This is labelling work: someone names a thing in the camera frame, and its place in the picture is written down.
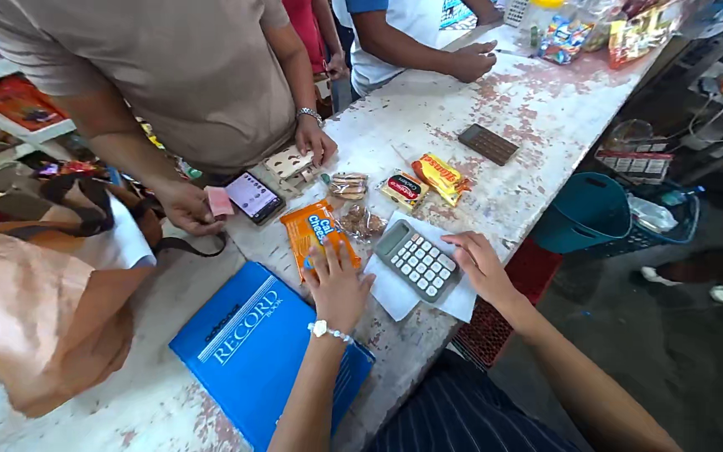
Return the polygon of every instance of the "phone screen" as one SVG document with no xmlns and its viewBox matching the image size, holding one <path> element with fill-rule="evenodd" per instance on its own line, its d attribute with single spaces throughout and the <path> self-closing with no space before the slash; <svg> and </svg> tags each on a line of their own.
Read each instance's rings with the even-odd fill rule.
<svg viewBox="0 0 723 452">
<path fill-rule="evenodd" d="M 231 200 L 250 218 L 278 199 L 272 190 L 247 172 L 229 183 L 225 189 Z"/>
</svg>

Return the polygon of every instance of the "smartphone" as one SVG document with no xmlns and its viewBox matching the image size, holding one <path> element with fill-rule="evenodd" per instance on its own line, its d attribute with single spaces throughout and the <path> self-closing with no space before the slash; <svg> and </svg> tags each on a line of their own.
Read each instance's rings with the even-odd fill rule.
<svg viewBox="0 0 723 452">
<path fill-rule="evenodd" d="M 225 188 L 231 201 L 256 225 L 264 223 L 284 207 L 284 199 L 276 195 L 255 176 L 244 171 Z"/>
</svg>

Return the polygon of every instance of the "beige shirt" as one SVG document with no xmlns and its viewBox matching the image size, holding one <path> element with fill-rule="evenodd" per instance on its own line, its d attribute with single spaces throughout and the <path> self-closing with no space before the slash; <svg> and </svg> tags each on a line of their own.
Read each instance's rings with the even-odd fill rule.
<svg viewBox="0 0 723 452">
<path fill-rule="evenodd" d="M 46 94 L 112 82 L 170 151 L 230 173 L 292 137 L 262 32 L 288 21 L 280 0 L 0 0 L 0 51 Z"/>
</svg>

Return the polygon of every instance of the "red shirt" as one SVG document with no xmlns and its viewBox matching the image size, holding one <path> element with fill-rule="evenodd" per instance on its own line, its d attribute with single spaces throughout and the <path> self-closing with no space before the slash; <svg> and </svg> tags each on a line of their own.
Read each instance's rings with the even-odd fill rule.
<svg viewBox="0 0 723 452">
<path fill-rule="evenodd" d="M 312 71 L 315 74 L 325 72 L 326 44 L 320 35 L 320 28 L 316 24 L 311 0 L 283 0 L 283 4 L 289 14 L 289 22 L 297 31 L 303 45 L 306 46 Z"/>
</svg>

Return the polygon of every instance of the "man in beige shirt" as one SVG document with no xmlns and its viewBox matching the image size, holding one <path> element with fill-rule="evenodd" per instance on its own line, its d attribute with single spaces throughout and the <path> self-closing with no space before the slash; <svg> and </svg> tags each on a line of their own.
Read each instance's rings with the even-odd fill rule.
<svg viewBox="0 0 723 452">
<path fill-rule="evenodd" d="M 95 154 L 196 235 L 222 224 L 134 114 L 211 173 L 256 164 L 293 134 L 316 165 L 336 152 L 310 111 L 311 65 L 280 0 L 0 0 L 0 51 L 71 114 Z"/>
</svg>

